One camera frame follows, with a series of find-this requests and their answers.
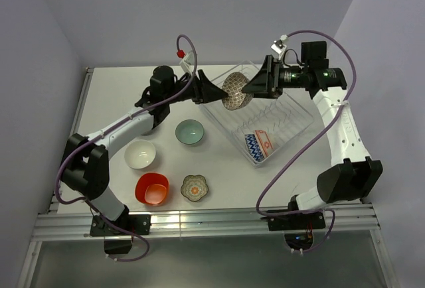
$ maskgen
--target blue patterned plate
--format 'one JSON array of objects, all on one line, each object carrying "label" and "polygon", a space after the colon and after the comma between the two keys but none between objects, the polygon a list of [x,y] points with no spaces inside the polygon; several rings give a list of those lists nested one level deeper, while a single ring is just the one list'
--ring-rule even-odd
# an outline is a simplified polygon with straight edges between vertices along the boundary
[{"label": "blue patterned plate", "polygon": [[248,152],[251,154],[252,158],[257,162],[263,161],[264,156],[261,152],[261,148],[257,142],[257,139],[255,138],[255,134],[246,134],[245,142],[248,148]]}]

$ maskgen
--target gray wall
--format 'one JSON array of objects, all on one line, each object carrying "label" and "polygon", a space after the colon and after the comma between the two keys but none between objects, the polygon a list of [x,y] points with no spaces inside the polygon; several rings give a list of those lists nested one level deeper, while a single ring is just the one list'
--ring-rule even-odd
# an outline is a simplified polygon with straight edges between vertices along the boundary
[{"label": "gray wall", "polygon": [[176,63],[188,34],[201,63],[259,62],[283,33],[334,35],[352,0],[46,0],[87,66]]},{"label": "gray wall", "polygon": [[83,69],[43,0],[0,0],[0,285],[14,287],[70,132]]},{"label": "gray wall", "polygon": [[359,73],[360,134],[384,166],[371,199],[402,287],[425,280],[424,28],[425,0],[353,0],[337,33]]}]

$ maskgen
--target table surface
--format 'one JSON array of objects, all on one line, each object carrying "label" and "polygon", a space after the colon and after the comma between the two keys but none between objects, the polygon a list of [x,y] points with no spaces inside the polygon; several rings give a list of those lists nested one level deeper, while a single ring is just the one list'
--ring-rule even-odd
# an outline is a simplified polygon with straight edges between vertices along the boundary
[{"label": "table surface", "polygon": [[[155,67],[95,68],[82,106],[77,132],[87,135],[121,117],[140,98]],[[232,66],[200,66],[209,78],[217,77]],[[173,67],[177,75],[183,74],[180,67]],[[287,143],[263,166],[254,168],[240,151],[207,119],[200,107],[192,101],[171,105],[167,119],[149,135],[136,137],[151,141],[157,156],[145,169],[134,170],[124,162],[125,147],[110,161],[110,188],[131,211],[172,211],[222,208],[255,207],[258,196],[276,173],[315,134],[323,129],[319,113],[308,93],[291,90],[296,99],[315,121],[299,137]],[[195,119],[205,128],[203,140],[193,147],[181,144],[175,138],[175,128],[184,119]],[[280,178],[264,197],[262,207],[286,206],[294,194],[309,190],[316,183],[318,174],[330,167],[331,153],[326,137],[322,137],[306,151]],[[165,204],[146,206],[134,196],[136,183],[146,172],[158,172],[169,179],[170,191]],[[187,175],[203,175],[209,193],[199,202],[190,202],[180,193]],[[70,200],[78,193],[66,185],[61,186],[62,197]],[[59,214],[89,212],[82,202],[60,205]]]}]

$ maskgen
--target cable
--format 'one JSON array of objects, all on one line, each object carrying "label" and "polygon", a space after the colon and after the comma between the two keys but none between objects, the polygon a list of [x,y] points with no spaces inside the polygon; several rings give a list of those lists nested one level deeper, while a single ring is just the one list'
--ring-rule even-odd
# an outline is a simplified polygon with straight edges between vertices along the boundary
[{"label": "cable", "polygon": [[297,60],[297,64],[299,64],[300,66],[303,66],[303,64],[301,63],[301,61],[299,61],[299,60],[298,60],[298,54],[297,54],[297,52],[296,52],[294,49],[287,49],[287,50],[285,51],[284,56],[282,57],[282,62],[284,63],[284,65],[285,65],[285,66],[287,66],[287,67],[292,67],[291,65],[289,65],[289,64],[287,64],[287,63],[285,62],[286,54],[287,54],[289,51],[294,52],[295,57],[296,57],[296,60]]},{"label": "cable", "polygon": [[[356,72],[356,68],[354,66],[354,62],[353,59],[351,59],[350,55],[348,54],[348,52],[341,46],[341,44],[339,44],[339,42],[337,42],[334,38],[332,38],[331,36],[322,33],[320,31],[313,31],[313,30],[300,30],[300,31],[295,31],[293,33],[288,34],[288,38],[290,38],[291,36],[295,36],[298,34],[305,34],[305,33],[309,33],[309,34],[315,34],[315,35],[319,35],[322,37],[325,37],[326,39],[330,40],[331,42],[333,42],[333,44],[335,44],[339,49],[341,49],[341,51],[343,52],[343,54],[345,55],[345,57],[347,57],[347,60],[349,61],[351,70],[353,72],[353,82],[351,83],[350,88],[347,91],[347,94],[344,97],[344,101],[348,100],[348,98],[350,97],[351,93],[354,90],[354,87],[356,85],[357,82],[357,72]],[[267,192],[271,189],[271,187],[276,183],[276,181],[287,171],[287,169],[304,153],[306,152],[314,143],[317,142],[318,139],[320,139],[321,137],[323,137],[328,131],[329,129],[336,123],[336,121],[339,119],[339,116],[341,115],[341,112],[343,111],[344,106],[340,106],[338,108],[337,114],[335,115],[335,117],[332,119],[332,121],[325,127],[325,129],[323,129],[322,131],[320,131],[309,143],[307,143],[301,150],[299,150],[297,152],[297,154],[295,154],[292,159],[290,159],[288,161],[288,163],[286,163],[286,165],[277,173],[277,175],[270,181],[270,183],[265,187],[265,189],[262,191],[262,193],[260,194],[260,196],[258,197],[257,203],[256,203],[256,211],[257,213],[259,213],[260,215],[263,216],[269,216],[269,217],[277,217],[277,216],[285,216],[285,215],[292,215],[292,214],[309,214],[309,213],[314,213],[314,212],[330,212],[332,213],[332,221],[331,224],[329,225],[329,229],[326,232],[325,236],[323,237],[323,239],[315,246],[309,248],[308,250],[303,251],[304,253],[306,252],[312,252],[313,250],[317,249],[319,246],[321,246],[326,238],[329,237],[333,225],[335,223],[335,211],[331,208],[326,208],[325,210],[293,210],[291,212],[284,212],[284,213],[267,213],[267,212],[263,212],[260,210],[260,205],[261,205],[261,201],[264,198],[264,196],[267,194]]]},{"label": "cable", "polygon": [[[189,43],[189,45],[191,46],[191,48],[192,48],[192,51],[193,51],[193,56],[194,56],[194,62],[193,62],[193,72],[192,72],[192,77],[190,78],[190,80],[187,82],[187,84],[186,84],[186,86],[182,89],[182,90],[180,90],[179,92],[177,92],[175,95],[173,95],[173,96],[171,96],[170,98],[167,98],[167,99],[165,99],[165,100],[163,100],[163,101],[161,101],[161,102],[157,102],[156,104],[153,104],[153,105],[151,105],[151,106],[149,106],[149,107],[147,107],[147,108],[144,108],[144,109],[141,109],[141,110],[138,110],[138,111],[136,111],[136,112],[134,112],[132,115],[131,115],[131,117],[129,116],[129,117],[127,117],[127,118],[125,118],[125,119],[122,119],[120,122],[117,122],[115,125],[113,125],[113,126],[111,126],[109,129],[107,129],[107,130],[105,130],[105,132],[104,132],[104,135],[108,135],[109,133],[111,133],[111,132],[113,132],[114,130],[116,130],[117,128],[119,128],[119,127],[121,127],[122,125],[124,125],[124,124],[126,124],[130,119],[132,119],[133,117],[135,117],[135,116],[137,116],[137,115],[139,115],[139,114],[141,114],[141,113],[143,113],[143,112],[146,112],[146,111],[149,111],[149,110],[152,110],[152,109],[154,109],[154,108],[156,108],[156,107],[159,107],[159,106],[162,106],[163,104],[166,104],[166,103],[168,103],[168,102],[170,102],[171,100],[174,100],[175,98],[177,98],[178,96],[180,96],[190,85],[191,85],[191,83],[192,83],[192,81],[193,81],[193,78],[196,76],[196,72],[197,72],[197,68],[198,68],[198,57],[197,57],[197,51],[196,51],[196,49],[195,49],[195,46],[193,45],[193,42],[190,40],[190,38],[188,37],[188,36],[186,36],[186,35],[179,35],[178,37],[177,37],[177,48],[179,49],[180,48],[180,46],[179,46],[179,41],[180,41],[180,39],[181,38],[184,38],[184,39],[186,39],[187,40],[187,42]],[[60,202],[61,204],[63,204],[63,205],[69,205],[69,204],[72,204],[72,203],[75,203],[75,202],[78,202],[79,200],[83,200],[83,201],[85,201],[93,210],[95,210],[95,211],[97,211],[97,212],[99,212],[97,209],[96,209],[96,207],[86,198],[86,197],[84,197],[84,196],[81,196],[81,197],[78,197],[78,198],[74,198],[73,200],[64,200],[64,199],[62,199],[61,197],[60,197],[60,194],[59,194],[59,186],[60,186],[60,178],[61,178],[61,176],[62,176],[62,174],[63,174],[63,172],[64,172],[64,170],[65,170],[65,168],[66,168],[66,166],[69,164],[69,162],[77,155],[77,154],[79,154],[79,152],[81,152],[82,150],[84,150],[85,148],[87,148],[89,145],[91,145],[91,144],[94,144],[95,142],[97,142],[97,141],[99,141],[99,140],[101,140],[101,138],[102,138],[102,136],[101,135],[98,135],[97,137],[95,137],[95,138],[93,138],[93,139],[91,139],[90,141],[87,141],[87,142],[85,142],[83,145],[81,145],[81,146],[79,146],[79,147],[77,147],[75,150],[73,150],[73,152],[71,152],[71,154],[69,154],[69,156],[67,156],[66,157],[66,159],[63,161],[63,163],[60,165],[60,167],[59,167],[59,170],[58,170],[58,174],[57,174],[57,176],[56,176],[56,179],[55,179],[55,182],[54,182],[54,195],[55,195],[55,197],[56,197],[56,199],[58,200],[58,202]],[[146,256],[146,254],[148,253],[148,251],[149,251],[149,249],[150,249],[150,245],[149,245],[149,242],[145,239],[145,238],[143,238],[143,237],[141,237],[140,235],[137,235],[137,234],[135,234],[135,233],[131,233],[131,232],[129,232],[129,231],[127,231],[127,230],[125,230],[125,229],[123,229],[123,228],[120,228],[120,227],[118,227],[118,226],[116,226],[116,225],[114,225],[112,222],[110,222],[102,213],[100,213],[100,217],[101,217],[101,219],[109,226],[109,227],[111,227],[111,228],[113,228],[113,229],[115,229],[115,230],[118,230],[118,231],[120,231],[120,232],[122,232],[122,233],[124,233],[124,234],[127,234],[127,235],[130,235],[130,236],[135,236],[135,237],[137,237],[137,238],[139,238],[141,241],[143,241],[143,242],[145,242],[145,244],[146,244],[146,251],[142,254],[142,255],[140,255],[139,257],[135,257],[135,258],[129,258],[129,259],[123,259],[123,258],[116,258],[116,257],[114,257],[114,256],[109,256],[110,258],[112,258],[113,260],[116,260],[116,261],[136,261],[136,260],[139,260],[139,259],[141,259],[141,258],[143,258],[143,257],[145,257]]]}]

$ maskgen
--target dish rack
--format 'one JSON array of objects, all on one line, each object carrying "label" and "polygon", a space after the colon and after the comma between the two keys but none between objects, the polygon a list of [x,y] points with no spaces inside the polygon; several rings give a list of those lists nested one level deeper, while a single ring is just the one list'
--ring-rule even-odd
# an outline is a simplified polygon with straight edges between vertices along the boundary
[{"label": "dish rack", "polygon": [[[258,68],[251,61],[244,61],[212,79],[211,82],[221,88],[224,80],[232,72],[241,72],[248,79],[252,79],[257,74]],[[221,101],[200,107],[255,167],[263,165],[314,121],[313,116],[285,91],[277,100],[253,99],[246,107],[234,111],[227,110]],[[245,142],[245,135],[253,133],[254,130],[266,131],[273,139],[275,151],[261,162],[251,157]]]}]

